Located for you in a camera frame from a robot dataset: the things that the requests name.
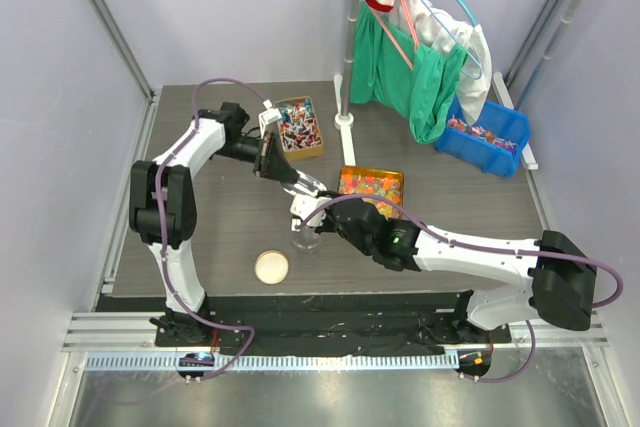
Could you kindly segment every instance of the wall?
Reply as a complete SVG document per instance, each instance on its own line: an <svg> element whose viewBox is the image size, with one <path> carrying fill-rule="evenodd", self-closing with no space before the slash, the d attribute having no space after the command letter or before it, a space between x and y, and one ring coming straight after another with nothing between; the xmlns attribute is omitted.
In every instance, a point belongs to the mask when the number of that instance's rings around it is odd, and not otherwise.
<svg viewBox="0 0 640 427"><path fill-rule="evenodd" d="M87 0L0 0L0 425L45 425L145 103Z"/></svg>
<svg viewBox="0 0 640 427"><path fill-rule="evenodd" d="M524 110L554 225L625 280L601 309L633 402L640 391L640 44L638 0L585 0ZM602 274L599 296L611 292Z"/></svg>
<svg viewBox="0 0 640 427"><path fill-rule="evenodd" d="M347 0L106 1L155 86L328 80L341 69ZM509 66L543 1L467 0L497 68Z"/></svg>

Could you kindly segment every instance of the blue bin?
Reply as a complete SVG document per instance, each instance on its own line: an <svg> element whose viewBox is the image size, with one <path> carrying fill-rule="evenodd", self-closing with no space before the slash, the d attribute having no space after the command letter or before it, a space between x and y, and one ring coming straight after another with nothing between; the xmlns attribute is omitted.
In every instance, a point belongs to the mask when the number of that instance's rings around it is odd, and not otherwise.
<svg viewBox="0 0 640 427"><path fill-rule="evenodd" d="M451 103L447 120L452 117L464 120L457 97ZM527 116L488 100L484 104L478 122L474 125L482 126L498 137L515 142L518 144L518 150L511 153L484 139L473 137L448 125L434 144L436 150L477 165L485 173L513 177L518 170L522 149L529 142L531 135Z"/></svg>

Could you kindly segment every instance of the white garment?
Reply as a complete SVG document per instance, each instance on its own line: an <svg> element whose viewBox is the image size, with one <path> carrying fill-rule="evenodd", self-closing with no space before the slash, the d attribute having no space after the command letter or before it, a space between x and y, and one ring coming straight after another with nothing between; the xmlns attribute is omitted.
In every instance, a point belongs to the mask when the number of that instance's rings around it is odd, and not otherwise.
<svg viewBox="0 0 640 427"><path fill-rule="evenodd" d="M438 16L438 19L458 38L459 43L482 65L482 75L480 75L480 68L471 58L467 58L463 70L471 77L461 73L460 83L458 84L457 95L460 106L467 122L473 124L480 117L482 107L487 100L487 94L491 87L491 54L487 40L482 32L482 27L480 25L473 27L467 22L455 20L448 12L435 9L432 7L431 2L426 2L431 7L434 15ZM407 0L407 7L420 42L443 55L448 55L456 42L440 25L440 22L431 15L421 0ZM393 10L389 12L389 22L410 35L409 24L400 2L396 2Z"/></svg>

